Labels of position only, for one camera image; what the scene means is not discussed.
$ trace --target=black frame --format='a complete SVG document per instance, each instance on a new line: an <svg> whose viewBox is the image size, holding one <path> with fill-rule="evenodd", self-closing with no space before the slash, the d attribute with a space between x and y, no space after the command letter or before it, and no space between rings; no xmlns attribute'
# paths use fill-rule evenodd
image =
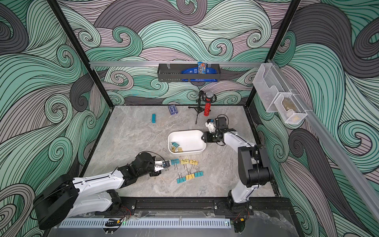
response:
<svg viewBox="0 0 379 237"><path fill-rule="evenodd" d="M111 108L110 111L108 112L108 115L107 115L107 117L106 117L106 119L105 119L105 121L104 121L104 123L103 123L103 126L102 126L101 129L100 129L99 135L98 135L97 138L96 138L95 144L93 145L93 147L92 147L92 149L91 149L91 151L90 151L90 153L89 153L89 155L88 155L88 158L87 158L86 162L84 163L83 168L82 168L81 171L80 171L79 177L83 177L83 176L84 176L84 173L85 173L86 170L87 170L87 167L88 167L88 165L89 165L89 162L90 162L91 159L92 159L92 156L93 156L93 154L94 154L94 152L95 152L95 150L96 150L97 144L99 143L100 138L101 138L101 136L103 135L103 132L104 132L104 130L105 130L105 127L106 127L106 125L108 124L109 118L111 117L112 113L113 113L113 108Z"/></svg>
<svg viewBox="0 0 379 237"><path fill-rule="evenodd" d="M80 172L80 177L84 176L84 173L88 167L88 164L93 156L93 153L96 149L96 146L100 140L101 135L104 132L104 129L108 123L108 120L113 112L114 104L112 103L108 93L106 92L105 88L103 87L101 80L96 73L94 69L91 68L89 64L89 59L87 55L85 54L84 50L80 46L80 43L78 39L76 38L71 26L69 25L66 17L64 16L61 8L59 7L59 4L57 0L47 0L49 3L51 9L53 10L55 16L57 17L58 21L60 22L62 28L64 29L65 33L67 34L69 40L71 41L74 49L78 53L80 59L84 63L86 69L88 70L90 76L92 77L93 81L97 85L99 91L101 92L102 96L105 98L105 101L107 102L108 106L110 107L110 112L104 121L103 127L101 128L101 131L98 135L98 138L95 141L95 144L91 150L91 153L89 154L89 157L82 168ZM270 48L269 53L267 54L265 62L268 60L272 60L276 50L278 49L289 25L292 20L292 17L294 16L297 7L300 3L300 0L292 0L290 3L290 6L287 10L287 13L282 21L282 24L279 28L279 31L275 37L274 43ZM247 98L247 101L245 104L238 104L238 105L214 105L214 106L243 106L245 110L245 114L247 116L248 122L250 124L251 130L253 132L253 135L255 137L255 140L258 144L261 144L261 141L259 139L258 133L255 129L252 117L249 112L249 106L252 104L253 98L256 94L256 89L253 87L249 97ZM129 106L167 106L167 105L159 105L159 104L133 104ZM278 187L276 185L275 180L271 182L271 185L273 187L274 193L277 197L275 198L250 198L250 201L247 203L247 206L252 206L252 209L248 209L249 211L259 210L277 210L277 209L285 209L288 210L291 214L291 218L294 222L294 225L298 231L299 236L304 236L304 233L301 231L301 225L298 222L297 216L293 210L293 205L291 204L291 201L288 198L280 198L278 193ZM227 197L214 197L214 198L131 198L131 197L121 197L122 204L126 207L129 207L129 210L134 213L135 211L142 211L142 210L205 210L208 212L214 212L215 214L220 214L222 209L215 209L216 203L220 202L227 202ZM236 217L236 215L226 215L226 217ZM43 236L47 236L49 234L49 230L46 230L43 234Z"/></svg>
<svg viewBox="0 0 379 237"><path fill-rule="evenodd" d="M265 63L267 63L268 60L273 60L275 53L278 50L279 45L281 44L282 39L284 38L284 35L287 32L288 27L290 26L291 20L292 20L293 16L295 15L296 10L298 9L300 2L301 2L301 0L292 0L291 1L290 6L288 7L287 12L286 12L286 14L282 20L280 27L279 27L278 33L275 36L275 39L274 39L274 42L270 48L270 51L268 52L268 54L266 56ZM249 107L251 105L256 92L257 91L255 88L253 88L251 90L249 97L247 98L247 101L245 104L246 107Z"/></svg>
<svg viewBox="0 0 379 237"><path fill-rule="evenodd" d="M64 16L62 9L59 7L58 2L56 0L47 0L47 2L50 5L50 8L52 9L52 11L54 12L56 18L58 19L59 23L61 24L64 32L66 33L66 35L68 37L68 39L71 41L76 53L79 55L79 58L84 63L84 65L85 65L88 73L90 74L92 80L97 85L97 88L99 89L101 95L104 97L106 103L108 104L108 106L110 108L114 108L114 104L113 104L111 98L109 97L109 95L106 92L103 84L101 83L101 80L100 80L98 74L89 65L89 59L88 59L86 53L84 52L84 50L82 49L82 47L80 46L79 40L76 38L74 31L72 30L72 28L71 28L70 24L68 23L66 17Z"/></svg>
<svg viewBox="0 0 379 237"><path fill-rule="evenodd" d="M245 209L242 213L231 213L226 204L228 197L207 197L207 198L134 198L121 197L122 206L130 210L130 214L140 211L201 211L204 213L213 213L216 216L225 216L225 218L236 219L237 217L254 215L254 211L261 211L272 215L272 211L287 210L290 218L300 237L304 237L301 225L296 216L295 210L289 198L250 198L244 203Z"/></svg>

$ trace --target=cable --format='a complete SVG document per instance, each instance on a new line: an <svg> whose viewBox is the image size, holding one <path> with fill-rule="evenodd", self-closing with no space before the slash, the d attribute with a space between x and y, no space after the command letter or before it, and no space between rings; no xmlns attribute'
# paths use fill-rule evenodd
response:
<svg viewBox="0 0 379 237"><path fill-rule="evenodd" d="M249 214L249 217L248 217L248 219L250 218L250 213L249 213L249 211L245 208L245 210L247 211L247 213Z"/></svg>
<svg viewBox="0 0 379 237"><path fill-rule="evenodd" d="M141 154L142 152L150 152L150 153L154 153L155 155L158 155L158 156L160 156L161 158L162 158L162 160L164 161L164 162L167 162L160 154L157 154L157 153L155 153L155 152L152 152L152 151L141 151L140 153L138 153L138 154Z"/></svg>
<svg viewBox="0 0 379 237"><path fill-rule="evenodd" d="M231 134L233 134L233 135L235 135L235 136L237 136L237 137L239 137L240 139L242 139L244 142L246 142L247 144L249 144L249 142L248 141L246 141L245 139L243 139L242 137L240 137L240 136L238 136L237 134L234 134L234 133L232 133L232 132L230 132Z"/></svg>
<svg viewBox="0 0 379 237"><path fill-rule="evenodd" d="M228 118L228 116L226 116L225 114L220 114L220 115L224 115L228 119L228 124L226 126L229 126L229 118Z"/></svg>
<svg viewBox="0 0 379 237"><path fill-rule="evenodd" d="M35 218L31 217L31 212L29 213L29 217L30 217L30 219L32 219L32 220L38 221L38 219L35 219Z"/></svg>
<svg viewBox="0 0 379 237"><path fill-rule="evenodd" d="M226 144L225 144L225 142L222 142L224 145L220 145L220 144L218 144L219 142L216 142L216 144L217 145L219 145L219 146L225 146Z"/></svg>
<svg viewBox="0 0 379 237"><path fill-rule="evenodd" d="M237 216L233 221L237 220L237 218L240 216L240 214L241 214L241 213L238 213L238 216Z"/></svg>
<svg viewBox="0 0 379 237"><path fill-rule="evenodd" d="M126 211L129 211L130 212L130 217L132 216L132 212L126 207L126 206L122 206L123 208L126 209Z"/></svg>

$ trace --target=black metal basket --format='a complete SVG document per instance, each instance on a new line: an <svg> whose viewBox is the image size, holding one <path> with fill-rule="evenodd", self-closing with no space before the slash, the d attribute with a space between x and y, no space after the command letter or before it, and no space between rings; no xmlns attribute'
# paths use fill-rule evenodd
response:
<svg viewBox="0 0 379 237"><path fill-rule="evenodd" d="M197 63L170 63L169 65L170 68L165 63L159 64L158 80L160 82L183 82L183 79L187 79L188 82L193 79L216 79L220 81L221 69L219 64L211 64L210 66L217 71L216 74L182 74L183 70L197 67Z"/></svg>

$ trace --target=floor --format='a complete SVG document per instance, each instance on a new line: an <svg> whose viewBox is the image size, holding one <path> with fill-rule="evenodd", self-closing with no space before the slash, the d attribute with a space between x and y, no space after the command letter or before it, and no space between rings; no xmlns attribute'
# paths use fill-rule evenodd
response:
<svg viewBox="0 0 379 237"><path fill-rule="evenodd" d="M153 151L165 160L175 159L168 151L167 137L171 132L199 129L207 131L205 122L219 114L230 119L229 128L237 130L247 141L254 142L246 114L242 106L212 106L209 117L187 106L177 106L178 114L170 115L167 106L116 106L88 165L85 176L113 171L118 166L132 162L141 151ZM156 114L156 123L151 122ZM145 175L135 184L117 190L120 196L227 196L237 184L237 153L230 146L207 143L202 154L181 156L199 161L204 176L177 184L178 173L186 175L183 165L178 170L170 167L157 177ZM251 196L274 196L270 183L261 186Z"/></svg>

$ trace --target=white container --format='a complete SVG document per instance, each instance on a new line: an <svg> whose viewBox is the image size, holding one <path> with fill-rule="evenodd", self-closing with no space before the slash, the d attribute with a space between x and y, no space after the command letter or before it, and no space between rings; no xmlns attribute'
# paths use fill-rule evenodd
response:
<svg viewBox="0 0 379 237"><path fill-rule="evenodd" d="M207 144L201 140L202 136L203 132L200 130L172 132L168 135L168 149L174 156L201 154L207 146ZM178 143L179 147L183 149L183 152L172 152L171 142Z"/></svg>

